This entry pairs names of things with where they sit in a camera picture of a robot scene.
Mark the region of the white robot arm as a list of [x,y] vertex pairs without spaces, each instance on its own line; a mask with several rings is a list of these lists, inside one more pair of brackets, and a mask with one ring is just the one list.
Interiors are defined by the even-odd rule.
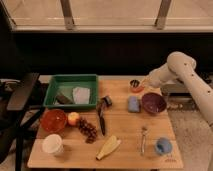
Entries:
[[159,88],[172,79],[179,78],[198,108],[203,114],[208,125],[213,129],[213,89],[195,72],[196,61],[183,52],[172,52],[161,67],[149,72],[145,77],[145,84]]

